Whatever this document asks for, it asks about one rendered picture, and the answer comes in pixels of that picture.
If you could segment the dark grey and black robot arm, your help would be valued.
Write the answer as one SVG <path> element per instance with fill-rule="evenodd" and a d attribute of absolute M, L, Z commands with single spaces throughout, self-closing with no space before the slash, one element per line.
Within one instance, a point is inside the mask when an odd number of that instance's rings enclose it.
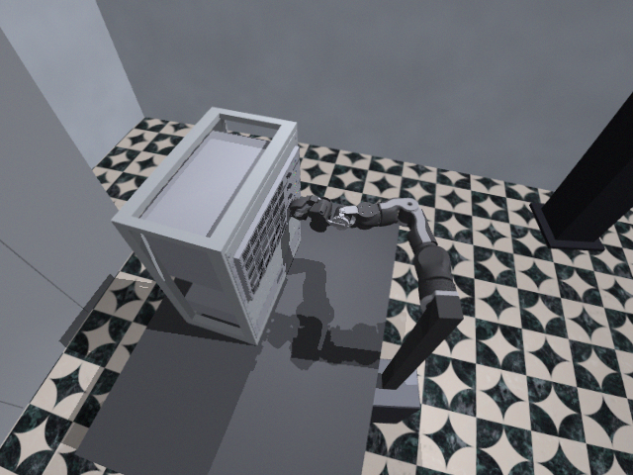
<path fill-rule="evenodd" d="M 352 216 L 356 218 L 353 221 Z M 414 199 L 399 197 L 377 204 L 362 202 L 357 206 L 339 206 L 332 220 L 341 220 L 345 223 L 344 229 L 336 227 L 340 231 L 347 230 L 348 227 L 370 230 L 373 227 L 392 224 L 410 229 L 407 239 L 414 254 L 416 274 L 419 274 L 418 295 L 422 313 L 435 295 L 458 296 L 458 292 L 455 292 L 455 283 L 452 282 L 449 253 L 438 246 L 423 210 L 419 209 Z"/>

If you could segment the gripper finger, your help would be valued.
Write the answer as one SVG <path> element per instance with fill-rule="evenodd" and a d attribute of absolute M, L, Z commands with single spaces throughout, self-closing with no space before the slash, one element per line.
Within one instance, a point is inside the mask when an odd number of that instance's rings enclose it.
<path fill-rule="evenodd" d="M 299 221 L 304 219 L 306 216 L 311 218 L 311 215 L 308 213 L 308 208 L 305 208 L 304 211 L 299 209 L 294 209 L 293 211 L 291 210 L 290 215 Z"/>
<path fill-rule="evenodd" d="M 296 200 L 297 199 L 297 200 Z M 319 200 L 320 198 L 318 196 L 314 196 L 314 195 L 308 195 L 306 196 L 304 199 L 299 199 L 297 197 L 294 198 L 292 205 L 290 207 L 290 210 L 294 210 L 294 209 L 302 209 L 304 206 L 306 206 L 307 204 L 309 206 L 312 206 L 314 203 L 317 202 L 317 200 Z"/>

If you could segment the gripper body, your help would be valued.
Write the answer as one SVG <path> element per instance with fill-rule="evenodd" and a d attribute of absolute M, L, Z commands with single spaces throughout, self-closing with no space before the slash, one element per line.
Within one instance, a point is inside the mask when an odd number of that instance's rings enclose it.
<path fill-rule="evenodd" d="M 310 227 L 314 231 L 319 233 L 325 232 L 328 226 L 335 226 L 340 229 L 344 229 L 345 223 L 343 221 L 330 221 L 331 211 L 331 200 L 326 197 L 320 197 L 320 199 L 317 200 L 317 202 L 314 203 L 312 207 L 308 208 L 308 213 L 312 217 Z"/>

